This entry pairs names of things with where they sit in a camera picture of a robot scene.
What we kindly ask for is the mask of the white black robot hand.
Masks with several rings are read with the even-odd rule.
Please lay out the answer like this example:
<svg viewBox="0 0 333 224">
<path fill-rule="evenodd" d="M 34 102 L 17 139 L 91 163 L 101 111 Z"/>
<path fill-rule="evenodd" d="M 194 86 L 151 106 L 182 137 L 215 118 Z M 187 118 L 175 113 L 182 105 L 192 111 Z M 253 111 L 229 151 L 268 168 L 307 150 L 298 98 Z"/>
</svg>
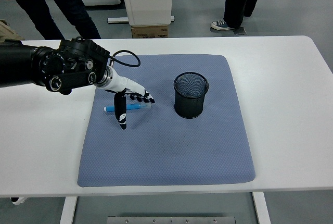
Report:
<svg viewBox="0 0 333 224">
<path fill-rule="evenodd" d="M 101 84 L 101 88 L 105 91 L 114 93 L 114 112 L 116 120 L 121 129 L 125 130 L 126 125 L 126 97 L 138 102 L 154 104 L 155 100 L 146 89 L 137 82 L 120 76 L 113 68 L 107 68 L 106 79 Z"/>
</svg>

